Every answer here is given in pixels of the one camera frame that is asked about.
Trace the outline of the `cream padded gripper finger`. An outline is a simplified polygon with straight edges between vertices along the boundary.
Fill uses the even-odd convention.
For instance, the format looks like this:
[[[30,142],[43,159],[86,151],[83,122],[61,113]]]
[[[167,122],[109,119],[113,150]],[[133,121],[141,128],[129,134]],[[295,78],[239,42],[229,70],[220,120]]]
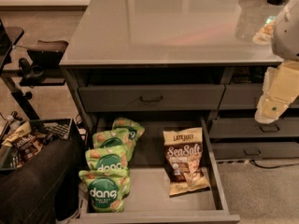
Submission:
[[[262,124],[270,124],[277,121],[287,110],[288,106],[280,101],[262,96],[257,104],[255,120]]]

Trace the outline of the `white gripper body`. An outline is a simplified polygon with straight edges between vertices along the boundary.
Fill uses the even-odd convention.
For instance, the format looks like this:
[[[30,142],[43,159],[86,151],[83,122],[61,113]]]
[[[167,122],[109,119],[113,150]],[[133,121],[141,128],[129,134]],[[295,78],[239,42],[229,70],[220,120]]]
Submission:
[[[299,62],[285,60],[265,74],[265,100],[275,106],[289,106],[299,95]]]

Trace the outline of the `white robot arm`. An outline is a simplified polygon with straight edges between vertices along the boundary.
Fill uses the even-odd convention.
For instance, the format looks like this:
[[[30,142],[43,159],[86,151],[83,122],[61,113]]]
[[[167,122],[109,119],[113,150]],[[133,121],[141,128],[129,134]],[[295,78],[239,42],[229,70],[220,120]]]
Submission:
[[[290,0],[252,40],[259,45],[270,44],[272,52],[282,59],[277,68],[267,68],[255,113],[256,121],[269,124],[299,96],[299,0]]]

